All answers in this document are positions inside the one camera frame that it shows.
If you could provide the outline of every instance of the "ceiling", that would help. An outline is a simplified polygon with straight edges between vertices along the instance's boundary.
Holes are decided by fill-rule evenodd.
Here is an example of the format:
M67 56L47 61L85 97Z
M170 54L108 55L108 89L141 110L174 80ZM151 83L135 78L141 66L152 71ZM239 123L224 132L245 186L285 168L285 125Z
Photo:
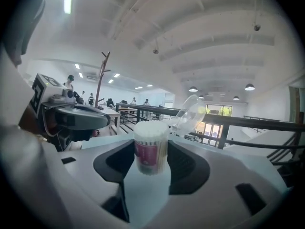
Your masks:
M101 51L110 51L107 68L125 75L113 85L130 89L146 82L188 95L195 86L199 94L222 93L224 102L239 95L245 102L251 94L244 90L248 83L265 90L256 76L285 38L285 19L272 0L72 0L68 15L63 7L64 0L47 0L36 33L36 42L50 45L43 57L66 59L50 53L65 45L75 52L69 60L98 66ZM255 24L261 25L259 31Z
M57 67L60 67L64 69L66 74L72 74L74 75L74 78L78 81L88 81L93 83L98 83L99 81L99 74L100 74L100 67L92 66L92 65L86 65L86 64L79 64L79 69L75 67L75 64L77 62L61 62L61 61L55 61L54 62ZM130 77L126 77L124 75L119 75L118 77L114 77L118 72L105 72L103 78L102 78L102 84L109 86L109 87L116 87L124 90L134 91L134 92L142 92L152 89L157 89L155 86L149 86L150 83L144 83L142 81L135 80Z

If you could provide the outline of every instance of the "black metal railing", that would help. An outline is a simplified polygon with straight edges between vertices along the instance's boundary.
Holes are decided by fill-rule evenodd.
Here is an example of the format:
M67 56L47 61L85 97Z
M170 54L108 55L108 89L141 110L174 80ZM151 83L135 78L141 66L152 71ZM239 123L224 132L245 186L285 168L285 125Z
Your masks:
M247 115L244 115L244 118L245 119L252 119L252 120L279 121L279 120L259 118L259 117L254 117L254 116L247 116ZM255 128L251 128L251 127L248 127L248 128L255 130L257 133L263 133L265 131L264 129L261 129L261 128L256 128L256 129Z
M124 127L122 126L122 129L125 132L129 132L133 130L133 125L135 125L139 121L148 121L153 119L164 120L162 119L162 117L176 116L180 110L162 108L162 107L142 106L142 105L117 104L116 111L122 114L120 119L120 124L124 126ZM270 162L275 166L300 165L301 163L303 163L305 159L305 155L304 155L305 145L299 145L300 134L302 132L305 132L304 124L280 122L278 120L257 118L251 116L244 116L244 118L239 118L239 117L229 117L229 116L221 116L215 114L206 114L203 119L203 122L222 125L223 129L220 137L202 135L194 132L191 132L190 135L199 137L201 140L203 140L204 138L214 140L218 142L219 149L223 149L226 143L229 145L276 149L274 152L272 152L270 155L267 156ZM262 129L262 130L290 131L290 132L294 132L294 134L283 145L267 145L267 144L239 142L239 141L227 139L229 127L231 125L253 128L255 130ZM299 149L303 150L303 154L300 155L298 159L289 160L285 162L281 161L289 153L293 154L296 150Z

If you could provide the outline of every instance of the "table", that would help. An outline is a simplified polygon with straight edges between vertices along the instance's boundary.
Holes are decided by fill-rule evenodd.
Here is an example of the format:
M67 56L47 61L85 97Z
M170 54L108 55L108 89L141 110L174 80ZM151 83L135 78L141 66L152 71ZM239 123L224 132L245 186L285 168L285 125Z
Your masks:
M131 113L131 111L134 111L134 112L136 112L136 111L140 111L140 110L138 110L138 109L133 109L133 108L124 108L124 107L121 107L120 109L119 109L119 111L124 111L124 112L128 112L128 113Z
M113 109L110 109L110 108L104 108L104 110L102 110L102 112L104 114L109 115L110 117L118 118L117 126L116 126L117 130L114 130L118 134L118 130L120 129L120 117L121 117L121 114L116 112L116 111L114 111Z

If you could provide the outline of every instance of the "person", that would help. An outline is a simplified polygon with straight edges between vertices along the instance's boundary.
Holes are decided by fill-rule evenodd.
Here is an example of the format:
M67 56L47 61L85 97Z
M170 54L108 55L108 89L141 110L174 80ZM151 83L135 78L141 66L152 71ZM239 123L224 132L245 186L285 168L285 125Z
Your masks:
M133 100L132 100L132 102L130 104L137 105L137 101L135 100L135 97L133 98Z
M143 103L144 106L150 106L149 102L148 102L148 98L146 98L146 101Z
M66 88L71 89L73 91L73 85L71 84L73 81L74 81L74 76L70 74L68 76L67 82L65 82L63 85Z
M125 101L124 99L122 101L120 101L121 104L128 104L127 101ZM124 113L125 111L121 112L121 116L128 118L127 113Z
M108 98L108 100L106 101L106 103L107 103L107 107L109 107L109 108L114 108L114 103L113 103L113 100L112 100L112 98Z
M77 103L79 103L79 104L84 104L84 94L85 94L85 91L83 91L83 92L81 93L81 95L80 95L78 98L76 98L76 102L77 102Z
M149 102L148 102L148 98L146 98L145 102L143 103L144 106L150 106ZM149 117L150 114L148 113L148 111L143 111L143 116L144 117Z
M93 104L94 104L93 93L90 93L90 97L88 98L88 102L89 102L90 106L93 107Z
M132 102L130 103L132 105L137 105L137 101L135 100L135 97L133 98Z

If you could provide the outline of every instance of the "security camera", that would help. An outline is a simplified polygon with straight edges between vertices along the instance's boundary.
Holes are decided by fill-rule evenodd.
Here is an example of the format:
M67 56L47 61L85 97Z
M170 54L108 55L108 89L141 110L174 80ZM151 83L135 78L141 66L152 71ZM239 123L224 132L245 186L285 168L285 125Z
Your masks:
M255 31L259 31L260 29L261 29L261 26L260 26L260 25L255 25L255 26L254 26L254 30L255 30Z

